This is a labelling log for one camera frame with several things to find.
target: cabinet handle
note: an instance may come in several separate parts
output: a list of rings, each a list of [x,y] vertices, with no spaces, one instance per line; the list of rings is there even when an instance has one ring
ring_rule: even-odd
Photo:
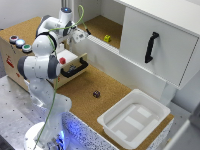
[[[153,60],[153,57],[151,56],[154,40],[159,37],[159,34],[156,32],[153,32],[151,38],[149,39],[148,47],[147,47],[147,52],[145,56],[145,63],[149,63],[150,61]]]
[[[78,67],[75,70],[72,70],[70,72],[65,72],[64,69],[62,69],[61,74],[64,77],[70,78],[70,77],[77,74],[78,72],[80,72],[81,70],[85,69],[88,66],[88,63],[86,61],[84,61],[82,57],[80,58],[80,63],[82,64],[80,67]]]

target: white plastic tray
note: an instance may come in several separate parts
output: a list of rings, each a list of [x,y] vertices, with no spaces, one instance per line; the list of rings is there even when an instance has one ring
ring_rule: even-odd
[[[133,90],[97,120],[122,147],[136,149],[169,113],[166,106],[140,90]]]

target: white cabinet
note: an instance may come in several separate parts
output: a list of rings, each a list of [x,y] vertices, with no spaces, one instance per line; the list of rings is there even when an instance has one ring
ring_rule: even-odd
[[[154,39],[151,52],[153,60],[145,63],[148,43],[153,32],[158,33],[159,37]],[[127,7],[119,52],[179,86],[197,40],[198,37],[194,35]]]

